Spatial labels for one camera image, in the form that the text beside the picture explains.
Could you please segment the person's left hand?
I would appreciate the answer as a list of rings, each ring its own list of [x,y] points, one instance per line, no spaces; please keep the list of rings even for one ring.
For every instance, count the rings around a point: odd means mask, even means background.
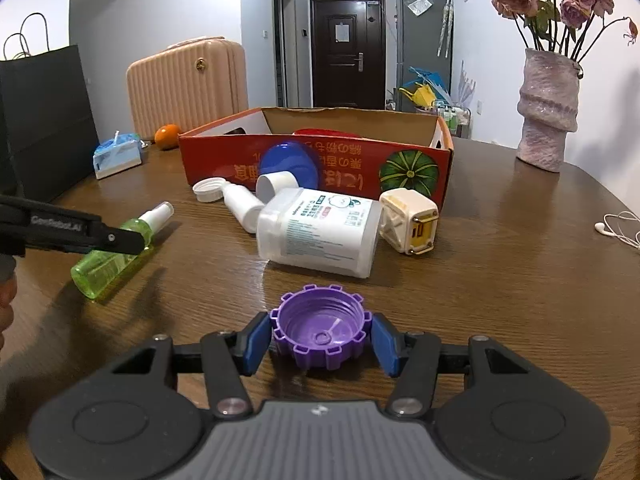
[[[0,349],[4,347],[4,333],[14,321],[12,301],[17,293],[16,275],[3,282],[0,286]]]

